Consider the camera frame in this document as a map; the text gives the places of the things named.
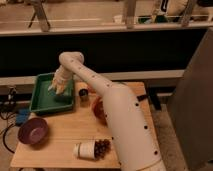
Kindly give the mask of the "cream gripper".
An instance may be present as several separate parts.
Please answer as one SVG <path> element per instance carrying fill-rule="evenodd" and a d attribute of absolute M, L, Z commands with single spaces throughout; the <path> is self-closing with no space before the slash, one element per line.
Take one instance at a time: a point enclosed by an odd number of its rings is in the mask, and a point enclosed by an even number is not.
<path fill-rule="evenodd" d="M 61 94 L 67 87 L 68 82 L 72 79 L 72 74 L 65 70 L 57 69 L 50 88 L 55 91 L 56 94 Z"/>

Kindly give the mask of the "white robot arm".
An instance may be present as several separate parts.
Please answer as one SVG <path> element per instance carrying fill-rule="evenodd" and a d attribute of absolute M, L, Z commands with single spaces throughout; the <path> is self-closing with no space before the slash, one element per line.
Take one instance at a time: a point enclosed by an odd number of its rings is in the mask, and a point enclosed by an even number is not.
<path fill-rule="evenodd" d="M 76 74 L 99 94 L 121 170 L 166 171 L 132 89 L 86 67 L 81 52 L 63 52 L 59 55 L 59 62 L 50 89 L 55 89 L 57 94 L 62 93 Z"/>

